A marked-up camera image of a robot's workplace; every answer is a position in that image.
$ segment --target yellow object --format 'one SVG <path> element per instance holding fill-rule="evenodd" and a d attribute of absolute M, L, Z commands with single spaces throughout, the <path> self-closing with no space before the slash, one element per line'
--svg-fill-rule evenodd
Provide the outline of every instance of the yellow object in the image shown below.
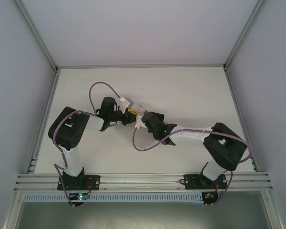
<path fill-rule="evenodd" d="M 131 113 L 133 113 L 133 114 L 135 114 L 135 115 L 138 114 L 137 111 L 136 111 L 136 110 L 133 110 L 133 109 L 128 109 L 128 111 L 131 112 Z"/>

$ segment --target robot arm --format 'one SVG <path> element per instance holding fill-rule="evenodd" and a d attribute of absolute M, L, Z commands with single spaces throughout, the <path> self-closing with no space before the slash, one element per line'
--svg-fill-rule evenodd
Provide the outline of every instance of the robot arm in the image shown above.
<path fill-rule="evenodd" d="M 78 144 L 85 129 L 96 131 L 106 130 L 111 122 L 121 121 L 124 125 L 136 121 L 136 115 L 128 112 L 132 101 L 122 98 L 122 111 L 118 109 L 115 99 L 105 97 L 96 116 L 65 107 L 49 129 L 48 136 L 59 146 L 65 163 L 62 173 L 63 180 L 68 181 L 69 187 L 82 187 L 84 168 L 80 162 Z"/>
<path fill-rule="evenodd" d="M 176 124 L 166 124 L 164 115 L 149 112 L 142 116 L 142 126 L 152 132 L 154 139 L 164 145 L 193 145 L 205 147 L 212 156 L 200 174 L 200 183 L 209 187 L 225 171 L 236 170 L 247 146 L 229 135 L 240 138 L 222 123 L 205 129 L 187 128 Z"/>

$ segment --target cable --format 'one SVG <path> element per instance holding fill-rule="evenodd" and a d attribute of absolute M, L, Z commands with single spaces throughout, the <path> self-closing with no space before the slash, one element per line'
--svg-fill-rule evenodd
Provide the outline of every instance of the cable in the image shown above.
<path fill-rule="evenodd" d="M 94 83 L 94 84 L 92 84 L 92 86 L 91 86 L 91 88 L 90 88 L 90 90 L 89 90 L 89 100 L 90 100 L 90 103 L 91 103 L 91 105 L 92 105 L 92 108 L 93 108 L 93 111 L 94 111 L 94 115 L 96 115 L 96 110 L 95 110 L 95 107 L 94 107 L 94 105 L 93 105 L 93 102 L 92 102 L 92 98 L 91 98 L 91 90 L 92 90 L 92 88 L 95 86 L 95 85 L 97 85 L 97 84 L 104 84 L 104 85 L 106 85 L 106 86 L 108 86 L 114 93 L 115 93 L 115 95 L 120 99 L 121 97 L 119 96 L 119 94 L 114 90 L 114 88 L 113 87 L 111 87 L 109 84 L 107 84 L 107 83 L 105 83 L 105 82 L 96 82 L 96 83 Z"/>
<path fill-rule="evenodd" d="M 115 126 L 117 123 L 118 123 L 118 122 L 115 122 L 114 124 L 109 125 L 109 127 Z"/>
<path fill-rule="evenodd" d="M 90 187 L 89 187 L 89 192 L 87 192 L 87 194 L 90 194 L 91 191 L 92 191 L 92 184 L 91 184 L 89 181 L 86 181 L 85 183 L 88 184 L 88 185 L 90 185 Z"/>
<path fill-rule="evenodd" d="M 232 182 L 232 177 L 233 177 L 233 172 L 230 171 L 230 173 L 231 173 L 231 176 L 230 176 L 229 183 L 227 184 L 227 187 L 225 188 L 224 192 L 220 195 L 220 198 L 219 198 L 213 205 L 218 204 L 218 202 L 224 197 L 225 193 L 226 193 L 227 190 L 229 189 L 230 184 L 231 184 L 231 182 Z"/>
<path fill-rule="evenodd" d="M 215 189 L 215 192 L 214 192 L 214 195 L 217 193 L 217 191 L 218 191 L 218 183 L 216 182 L 216 189 Z"/>
<path fill-rule="evenodd" d="M 224 137 L 229 137 L 229 138 L 232 138 L 234 140 L 237 140 L 237 141 L 240 141 L 241 143 L 245 144 L 248 148 L 249 148 L 249 155 L 239 161 L 239 163 L 243 163 L 245 162 L 246 160 L 248 160 L 250 157 L 252 157 L 252 154 L 253 154 L 253 149 L 252 147 L 247 143 L 245 142 L 243 139 L 239 138 L 239 137 L 235 137 L 233 135 L 227 135 L 227 134 L 223 134 L 223 133 L 219 133 L 219 132 L 215 132 L 215 131 L 209 131 L 209 130 L 193 130 L 193 129 L 180 129 L 180 130 L 176 130 L 174 132 L 171 132 L 169 135 L 167 135 L 166 137 L 164 137 L 162 140 L 160 140 L 159 142 L 157 142 L 155 145 L 147 148 L 147 149 L 139 149 L 135 143 L 134 143 L 134 136 L 135 136 L 135 132 L 137 131 L 137 127 L 134 129 L 134 132 L 133 132 L 133 147 L 138 150 L 138 151 L 141 151 L 141 152 L 145 152 L 147 150 L 150 150 L 150 149 L 153 149 L 155 148 L 156 146 L 160 145 L 162 142 L 164 142 L 166 139 L 168 139 L 170 136 L 174 135 L 174 134 L 177 134 L 179 132 L 195 132 L 195 133 L 207 133 L 207 134 L 213 134 L 213 135 L 220 135 L 220 136 L 224 136 Z"/>
<path fill-rule="evenodd" d="M 69 203 L 70 203 L 70 205 L 71 205 L 72 207 L 74 207 L 75 205 L 74 205 L 74 204 L 72 203 L 72 201 L 70 200 L 70 197 L 69 197 L 69 195 L 68 195 L 68 193 L 67 193 L 65 184 L 63 183 L 63 179 L 62 179 L 61 172 L 59 171 L 59 168 L 61 168 L 61 167 L 59 167 L 57 164 L 54 164 L 54 167 L 56 168 L 56 170 L 57 170 L 57 172 L 58 172 L 58 175 L 59 175 L 59 177 L 60 177 L 60 179 L 61 179 L 62 189 L 63 189 L 63 191 L 64 191 L 64 193 L 65 193 L 65 195 L 66 195 L 66 197 L 67 197 L 67 199 L 68 199 L 68 201 L 69 201 Z"/>

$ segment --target gray floor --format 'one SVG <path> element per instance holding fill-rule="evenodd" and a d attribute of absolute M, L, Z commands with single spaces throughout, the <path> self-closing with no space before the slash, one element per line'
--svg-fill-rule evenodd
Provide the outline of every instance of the gray floor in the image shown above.
<path fill-rule="evenodd" d="M 217 206 L 188 203 L 24 203 L 17 229 L 266 229 L 261 195 L 227 193 Z"/>

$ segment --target white tabletop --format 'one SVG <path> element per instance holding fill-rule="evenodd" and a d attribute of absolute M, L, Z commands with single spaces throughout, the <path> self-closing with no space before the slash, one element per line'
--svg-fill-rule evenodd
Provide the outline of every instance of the white tabletop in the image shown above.
<path fill-rule="evenodd" d="M 122 97 L 165 114 L 167 123 L 204 128 L 222 122 L 243 137 L 222 67 L 66 69 L 59 77 L 35 173 L 56 173 L 53 164 L 63 165 L 48 130 L 66 106 L 92 112 L 88 91 L 97 81 L 109 83 Z M 93 88 L 96 108 L 106 96 L 116 98 L 105 85 Z M 200 172 L 211 159 L 205 148 L 193 146 L 160 145 L 139 152 L 114 127 L 104 132 L 85 130 L 79 150 L 86 173 Z M 251 161 L 239 164 L 237 171 L 253 171 Z"/>

